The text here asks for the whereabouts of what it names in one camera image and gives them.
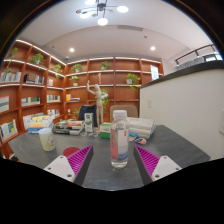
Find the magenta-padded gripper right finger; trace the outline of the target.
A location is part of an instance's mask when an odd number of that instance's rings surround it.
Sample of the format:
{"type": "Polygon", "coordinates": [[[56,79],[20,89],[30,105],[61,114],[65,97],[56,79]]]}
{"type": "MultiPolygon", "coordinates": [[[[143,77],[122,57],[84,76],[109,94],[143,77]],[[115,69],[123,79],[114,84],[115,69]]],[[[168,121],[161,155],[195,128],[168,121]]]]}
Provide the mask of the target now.
{"type": "Polygon", "coordinates": [[[181,170],[167,155],[159,157],[140,146],[134,147],[133,155],[144,185],[181,170]]]}

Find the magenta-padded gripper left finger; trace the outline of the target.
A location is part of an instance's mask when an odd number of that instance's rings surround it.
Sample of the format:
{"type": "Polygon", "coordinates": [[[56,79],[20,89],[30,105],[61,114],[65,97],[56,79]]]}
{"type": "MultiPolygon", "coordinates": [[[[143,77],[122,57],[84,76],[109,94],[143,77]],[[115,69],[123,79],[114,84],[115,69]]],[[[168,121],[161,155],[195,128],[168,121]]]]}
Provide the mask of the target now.
{"type": "Polygon", "coordinates": [[[44,170],[76,185],[81,186],[93,157],[93,146],[89,145],[68,157],[60,155],[47,165],[44,170]]]}

